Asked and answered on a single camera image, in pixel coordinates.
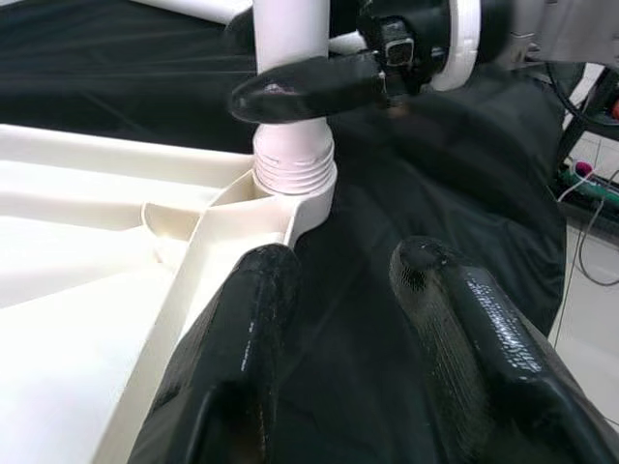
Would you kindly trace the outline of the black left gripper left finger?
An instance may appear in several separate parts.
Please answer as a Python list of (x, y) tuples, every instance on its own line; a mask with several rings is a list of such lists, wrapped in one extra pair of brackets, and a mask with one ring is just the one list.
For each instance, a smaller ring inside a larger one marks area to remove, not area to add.
[(137, 464), (271, 464), (283, 334), (301, 264), (245, 253), (174, 350), (137, 436)]

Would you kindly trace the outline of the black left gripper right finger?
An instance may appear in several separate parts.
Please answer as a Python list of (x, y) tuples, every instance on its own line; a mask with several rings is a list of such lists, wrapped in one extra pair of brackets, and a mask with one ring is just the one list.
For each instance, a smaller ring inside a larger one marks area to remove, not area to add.
[(488, 270), (411, 237), (390, 280), (444, 464), (619, 464), (619, 433)]

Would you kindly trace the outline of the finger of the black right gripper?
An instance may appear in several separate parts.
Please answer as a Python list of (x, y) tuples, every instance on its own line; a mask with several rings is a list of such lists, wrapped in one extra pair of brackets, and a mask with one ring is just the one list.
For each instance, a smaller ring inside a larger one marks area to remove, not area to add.
[(385, 96), (385, 73), (372, 54), (313, 57), (239, 85), (229, 111), (245, 122), (301, 122), (383, 102)]

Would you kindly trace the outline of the white tapered plastic leg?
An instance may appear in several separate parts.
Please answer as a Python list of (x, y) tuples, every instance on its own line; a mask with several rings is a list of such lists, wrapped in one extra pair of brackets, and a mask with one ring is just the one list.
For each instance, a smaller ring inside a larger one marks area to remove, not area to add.
[[(330, 0), (253, 0), (257, 69), (328, 54)], [(261, 125), (253, 137), (256, 182), (272, 194), (311, 195), (337, 177), (324, 118)]]
[[(252, 0), (149, 0), (147, 3), (155, 8), (224, 25), (252, 6)], [(358, 32), (330, 39), (330, 50), (335, 53), (355, 53), (365, 47), (366, 43)]]

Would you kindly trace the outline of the white plastic children table top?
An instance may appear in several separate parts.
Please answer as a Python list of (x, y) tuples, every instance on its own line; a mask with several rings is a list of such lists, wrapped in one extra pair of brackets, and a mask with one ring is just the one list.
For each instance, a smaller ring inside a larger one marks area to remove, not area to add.
[(0, 125), (0, 464), (127, 464), (237, 263), (329, 215), (337, 169)]

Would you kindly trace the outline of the black table cloth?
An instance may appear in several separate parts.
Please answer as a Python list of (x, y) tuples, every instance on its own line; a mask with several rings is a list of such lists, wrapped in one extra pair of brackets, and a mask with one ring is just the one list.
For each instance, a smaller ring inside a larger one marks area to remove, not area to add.
[[(249, 154), (225, 98), (254, 71), (213, 23), (127, 0), (0, 7), (0, 125)], [(417, 339), (388, 268), (436, 238), (484, 265), (548, 333), (562, 297), (565, 222), (546, 182), (558, 106), (530, 80), (482, 69), (409, 117), (330, 122), (331, 213), (292, 248), (297, 306), (283, 334), (273, 464), (432, 464)]]

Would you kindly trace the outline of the black metal table leg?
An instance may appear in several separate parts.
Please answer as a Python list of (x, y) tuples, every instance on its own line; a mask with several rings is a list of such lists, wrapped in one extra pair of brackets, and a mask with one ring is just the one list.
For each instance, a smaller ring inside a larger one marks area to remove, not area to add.
[(619, 114), (614, 108), (619, 103), (619, 72), (603, 67), (602, 72), (579, 105), (568, 102), (567, 91), (558, 87), (559, 100), (572, 116), (564, 129), (556, 161), (561, 166), (579, 138), (587, 131), (619, 142)]

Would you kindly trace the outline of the green plastic object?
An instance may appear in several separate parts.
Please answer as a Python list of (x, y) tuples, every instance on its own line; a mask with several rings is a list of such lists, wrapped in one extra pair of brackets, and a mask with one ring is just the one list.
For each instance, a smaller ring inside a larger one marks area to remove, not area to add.
[(558, 202), (563, 201), (566, 197), (578, 193), (584, 195), (589, 199), (605, 200), (608, 203), (612, 203), (619, 207), (619, 190), (613, 188), (606, 188), (602, 185), (583, 183), (580, 185), (574, 185), (562, 192), (557, 199)]

